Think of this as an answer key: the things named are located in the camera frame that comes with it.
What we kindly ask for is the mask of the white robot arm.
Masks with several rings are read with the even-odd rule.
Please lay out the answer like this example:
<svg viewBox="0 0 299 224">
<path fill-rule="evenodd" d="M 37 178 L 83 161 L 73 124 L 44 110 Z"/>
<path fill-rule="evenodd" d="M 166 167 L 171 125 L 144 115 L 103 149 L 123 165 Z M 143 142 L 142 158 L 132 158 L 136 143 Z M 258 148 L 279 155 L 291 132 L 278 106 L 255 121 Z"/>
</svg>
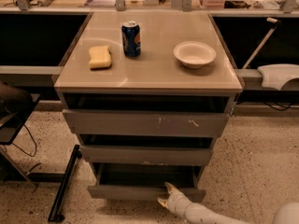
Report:
<svg viewBox="0 0 299 224">
<path fill-rule="evenodd" d="M 169 182 L 165 182 L 169 196 L 157 198 L 158 203 L 188 224 L 250 224 L 211 211 L 200 203 L 194 203 Z M 286 203 L 275 213 L 272 224 L 299 224 L 299 203 Z"/>
</svg>

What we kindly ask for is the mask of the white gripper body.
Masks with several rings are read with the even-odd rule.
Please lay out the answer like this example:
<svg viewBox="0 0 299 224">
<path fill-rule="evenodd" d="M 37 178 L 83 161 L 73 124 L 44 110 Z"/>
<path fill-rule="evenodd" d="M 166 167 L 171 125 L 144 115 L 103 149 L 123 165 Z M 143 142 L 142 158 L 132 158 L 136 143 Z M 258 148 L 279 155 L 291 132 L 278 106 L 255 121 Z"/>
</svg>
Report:
<svg viewBox="0 0 299 224">
<path fill-rule="evenodd" d="M 191 207 L 192 202 L 180 191 L 172 192 L 168 197 L 168 210 L 181 218 L 189 217 Z"/>
</svg>

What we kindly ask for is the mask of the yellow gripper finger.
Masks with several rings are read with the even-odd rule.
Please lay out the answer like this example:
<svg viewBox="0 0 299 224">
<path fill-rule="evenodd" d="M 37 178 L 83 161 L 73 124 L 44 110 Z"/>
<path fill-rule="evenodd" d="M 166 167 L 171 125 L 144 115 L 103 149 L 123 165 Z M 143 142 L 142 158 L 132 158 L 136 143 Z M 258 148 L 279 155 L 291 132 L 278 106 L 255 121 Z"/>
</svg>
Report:
<svg viewBox="0 0 299 224">
<path fill-rule="evenodd" d="M 173 194 L 173 193 L 178 192 L 178 189 L 173 184 L 171 184 L 169 182 L 165 182 L 164 184 L 165 184 L 169 194 Z"/>
<path fill-rule="evenodd" d="M 163 198 L 158 197 L 158 198 L 157 198 L 157 201 L 158 201 L 158 203 L 159 203 L 162 207 L 164 207 L 164 208 L 168 208 L 168 200 L 167 200 L 167 199 L 163 199 Z"/>
</svg>

